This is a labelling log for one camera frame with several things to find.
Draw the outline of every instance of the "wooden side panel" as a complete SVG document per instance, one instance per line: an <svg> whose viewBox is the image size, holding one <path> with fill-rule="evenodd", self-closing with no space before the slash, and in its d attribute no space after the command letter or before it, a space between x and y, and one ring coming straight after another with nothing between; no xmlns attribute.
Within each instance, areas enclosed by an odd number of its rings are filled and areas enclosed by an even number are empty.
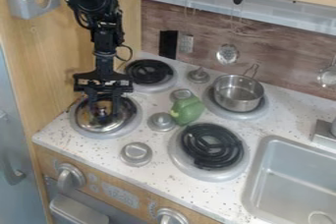
<svg viewBox="0 0 336 224"><path fill-rule="evenodd" d="M252 20L188 10L184 7L142 0L142 50L158 54L161 30L181 30L195 38L192 54L179 54L181 61L229 74L242 74L253 63L260 65L256 78L268 84L336 99L336 90L317 82L321 69L336 54L336 36L287 28ZM223 67L216 51L225 43L241 52L236 65Z"/></svg>
<svg viewBox="0 0 336 224"><path fill-rule="evenodd" d="M124 11L126 44L137 52L140 50L140 0L119 1ZM46 193L30 138L77 98L72 75L92 70L92 43L89 31L77 24L64 1L56 10L29 21L11 17L6 0L0 0L0 7L0 44L47 211ZM127 58L129 52L123 50L120 55Z"/></svg>
<svg viewBox="0 0 336 224"><path fill-rule="evenodd" d="M53 178L57 179L57 174L55 171L54 164L57 162L58 164L67 162L75 165L78 167L85 175L87 180L87 175L91 174L98 178L95 182L89 182L91 185L96 185L96 187L99 189L99 191L94 192L89 188L89 185L86 184L84 188L81 189L82 192L94 196L96 198L99 198L100 200L105 201L108 204L111 204L125 212L128 212L132 215L135 215L136 217L148 222L148 224L156 224L157 221L153 218L153 214L150 212L156 212L157 209L161 207L170 207L172 209L176 209L183 213L190 221L190 223L199 223L199 224L219 224L219 222L210 219L208 217L205 217L193 210L190 210L188 208L183 207L182 205L179 205L171 200L168 200L164 197L155 195L153 193L150 193L144 189L141 189L139 187L136 187L126 181L120 180L118 178L109 176L105 173L102 173L100 171L97 171L96 169L93 169L87 165L84 165L76 160L73 160L69 157L65 157L59 153L56 153L52 150L49 150L47 148L44 148L40 145L35 145L35 149L37 150L38 160L41 167L41 170L43 174ZM107 183L109 185L112 185L114 187L117 187L120 190L124 190L126 192L131 193L133 196L137 196L140 200L140 207L137 209L131 208L127 206L126 204L122 203L121 201L115 199L114 197L110 197L106 195L102 190L102 183ZM151 210L148 209L148 205L151 204L152 208Z"/></svg>

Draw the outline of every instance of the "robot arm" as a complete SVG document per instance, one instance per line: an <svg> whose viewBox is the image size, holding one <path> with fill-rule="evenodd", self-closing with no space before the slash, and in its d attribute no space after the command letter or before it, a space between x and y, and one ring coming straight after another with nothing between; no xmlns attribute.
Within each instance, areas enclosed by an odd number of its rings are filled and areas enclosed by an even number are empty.
<svg viewBox="0 0 336 224"><path fill-rule="evenodd" d="M124 42L119 2L118 0L66 0L66 2L74 11L79 25L90 30L91 41L94 42L93 54L96 57L93 72L74 74L74 91L84 91L88 95L92 111L98 94L111 95L112 114L117 116L121 95L133 91L130 78L116 73L113 69L113 59L118 57L116 49Z"/></svg>

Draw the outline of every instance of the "wooden backsplash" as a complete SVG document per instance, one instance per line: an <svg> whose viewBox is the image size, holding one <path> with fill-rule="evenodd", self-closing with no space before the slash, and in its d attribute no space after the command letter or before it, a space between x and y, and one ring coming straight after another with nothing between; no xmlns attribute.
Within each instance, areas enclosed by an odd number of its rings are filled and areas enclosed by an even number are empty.
<svg viewBox="0 0 336 224"><path fill-rule="evenodd" d="M149 0L141 1L142 50L158 54L161 30L180 30L195 39L194 53L178 60L229 74L241 74L253 63L261 82L336 100L336 88L322 88L318 72L336 54L336 36L234 18ZM241 52L236 65L220 65L215 54L224 43Z"/></svg>

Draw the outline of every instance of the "stainless steel pot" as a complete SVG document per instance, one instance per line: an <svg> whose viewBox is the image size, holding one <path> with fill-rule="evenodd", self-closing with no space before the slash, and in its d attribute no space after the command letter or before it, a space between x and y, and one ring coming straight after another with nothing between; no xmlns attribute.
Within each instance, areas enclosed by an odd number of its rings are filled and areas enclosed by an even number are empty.
<svg viewBox="0 0 336 224"><path fill-rule="evenodd" d="M253 111L264 95L263 86L254 79L259 65L253 64L243 75L221 76L213 83L215 101L223 108L234 112ZM246 74L254 69L251 78Z"/></svg>

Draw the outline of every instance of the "black coil burner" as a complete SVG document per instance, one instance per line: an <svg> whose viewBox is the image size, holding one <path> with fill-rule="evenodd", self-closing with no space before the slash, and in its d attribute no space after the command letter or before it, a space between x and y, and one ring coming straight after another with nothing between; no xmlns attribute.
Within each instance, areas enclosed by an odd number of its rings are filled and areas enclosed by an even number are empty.
<svg viewBox="0 0 336 224"><path fill-rule="evenodd" d="M182 131L181 144L200 169L229 167L244 155L243 144L233 133L212 124L187 127Z"/></svg>
<svg viewBox="0 0 336 224"><path fill-rule="evenodd" d="M136 84L158 84L174 75L169 65L156 60L138 60L126 67Z"/></svg>

